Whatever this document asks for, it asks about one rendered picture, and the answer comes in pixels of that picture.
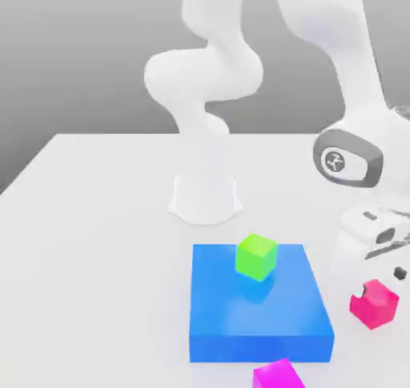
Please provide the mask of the large blue box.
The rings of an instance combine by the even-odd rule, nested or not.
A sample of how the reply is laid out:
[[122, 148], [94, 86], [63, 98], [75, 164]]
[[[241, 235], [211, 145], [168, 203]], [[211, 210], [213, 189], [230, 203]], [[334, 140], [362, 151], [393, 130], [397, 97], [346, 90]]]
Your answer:
[[335, 334], [303, 246], [279, 245], [263, 282], [236, 272], [235, 252], [193, 247], [191, 362], [329, 362]]

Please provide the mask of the small green cube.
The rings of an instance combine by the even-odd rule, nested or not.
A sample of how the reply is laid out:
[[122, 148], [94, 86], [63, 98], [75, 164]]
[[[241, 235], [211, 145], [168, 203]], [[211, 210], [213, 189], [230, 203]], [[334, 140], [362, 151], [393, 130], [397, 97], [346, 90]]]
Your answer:
[[236, 247], [236, 271], [258, 282], [264, 281], [276, 267], [277, 248], [276, 241], [249, 234]]

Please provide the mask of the small red cube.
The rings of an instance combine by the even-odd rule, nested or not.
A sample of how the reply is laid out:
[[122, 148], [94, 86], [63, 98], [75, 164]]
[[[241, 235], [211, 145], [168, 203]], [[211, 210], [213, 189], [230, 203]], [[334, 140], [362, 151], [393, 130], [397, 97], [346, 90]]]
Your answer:
[[369, 330], [391, 322], [396, 315], [399, 295], [377, 279], [365, 282], [363, 288], [361, 296], [351, 296], [350, 312]]

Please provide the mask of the small magenta cube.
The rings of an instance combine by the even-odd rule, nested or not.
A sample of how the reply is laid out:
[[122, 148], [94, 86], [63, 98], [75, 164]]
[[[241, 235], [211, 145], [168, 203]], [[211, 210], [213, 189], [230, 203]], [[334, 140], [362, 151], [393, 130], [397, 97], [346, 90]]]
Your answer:
[[305, 388], [287, 358], [253, 370], [252, 388]]

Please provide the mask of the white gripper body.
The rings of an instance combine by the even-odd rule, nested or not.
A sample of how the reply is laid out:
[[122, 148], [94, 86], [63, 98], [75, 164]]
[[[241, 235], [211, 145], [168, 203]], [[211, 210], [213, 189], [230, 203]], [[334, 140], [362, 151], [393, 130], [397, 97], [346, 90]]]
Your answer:
[[332, 251], [330, 271], [344, 281], [386, 278], [410, 264], [410, 235], [399, 241], [370, 246], [342, 231]]

